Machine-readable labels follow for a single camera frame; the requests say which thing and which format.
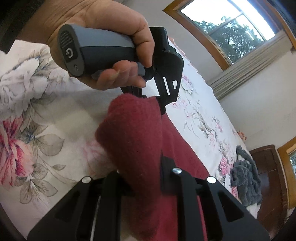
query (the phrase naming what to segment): wooden cabinet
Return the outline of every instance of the wooden cabinet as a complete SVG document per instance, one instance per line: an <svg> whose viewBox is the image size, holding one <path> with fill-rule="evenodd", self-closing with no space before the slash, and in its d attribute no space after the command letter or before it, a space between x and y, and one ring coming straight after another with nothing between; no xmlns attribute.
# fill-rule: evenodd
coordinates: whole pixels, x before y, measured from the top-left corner
<svg viewBox="0 0 296 241"><path fill-rule="evenodd" d="M273 238L284 224L288 208L288 194L281 161L274 145L250 151L256 162L262 182L262 204L258 212L259 222Z"/></svg>

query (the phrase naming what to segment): white curtain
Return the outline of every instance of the white curtain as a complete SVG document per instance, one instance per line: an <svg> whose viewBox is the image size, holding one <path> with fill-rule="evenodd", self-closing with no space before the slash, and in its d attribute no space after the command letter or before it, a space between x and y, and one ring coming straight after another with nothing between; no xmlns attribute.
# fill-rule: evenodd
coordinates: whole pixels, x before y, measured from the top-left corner
<svg viewBox="0 0 296 241"><path fill-rule="evenodd" d="M222 99L276 59L290 51L292 43L281 30L275 37L244 56L217 77L207 81L218 100Z"/></svg>

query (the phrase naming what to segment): power icon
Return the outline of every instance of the power icon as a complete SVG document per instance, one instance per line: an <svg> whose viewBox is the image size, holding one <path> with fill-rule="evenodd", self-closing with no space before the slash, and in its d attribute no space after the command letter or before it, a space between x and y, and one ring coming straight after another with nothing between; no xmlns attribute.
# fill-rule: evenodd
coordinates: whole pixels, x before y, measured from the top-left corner
<svg viewBox="0 0 296 241"><path fill-rule="evenodd" d="M72 58L73 57L73 50L71 48L66 49L66 55L68 56L68 58Z"/></svg>

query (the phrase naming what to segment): sky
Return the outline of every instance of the sky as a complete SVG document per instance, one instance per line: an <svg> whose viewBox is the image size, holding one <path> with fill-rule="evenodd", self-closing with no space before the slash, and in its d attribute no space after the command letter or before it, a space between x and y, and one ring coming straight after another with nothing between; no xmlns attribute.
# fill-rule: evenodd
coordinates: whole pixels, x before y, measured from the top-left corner
<svg viewBox="0 0 296 241"><path fill-rule="evenodd" d="M268 23L247 0L232 1L251 19L266 40L275 36ZM204 20L214 24L222 23L221 18L223 16L233 18L239 14L239 11L227 0L195 0L182 9L181 12L193 21L201 22ZM250 29L253 28L244 16L239 17L237 21L241 25L248 25ZM254 29L254 32L260 38L256 29Z"/></svg>

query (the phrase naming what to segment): bedsheet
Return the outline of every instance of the bedsheet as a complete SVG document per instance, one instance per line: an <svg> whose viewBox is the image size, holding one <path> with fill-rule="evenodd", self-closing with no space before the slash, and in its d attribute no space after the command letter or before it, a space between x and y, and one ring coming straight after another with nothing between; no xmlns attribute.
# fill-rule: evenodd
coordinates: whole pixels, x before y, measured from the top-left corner
<svg viewBox="0 0 296 241"><path fill-rule="evenodd" d="M235 197L230 169L244 143L192 63L183 55L179 97L166 111L209 173ZM115 167L94 132L121 90L93 90L69 77L48 47L16 41L0 53L0 202L25 237L82 177ZM143 89L157 95L153 81ZM256 216L260 206L248 207Z"/></svg>

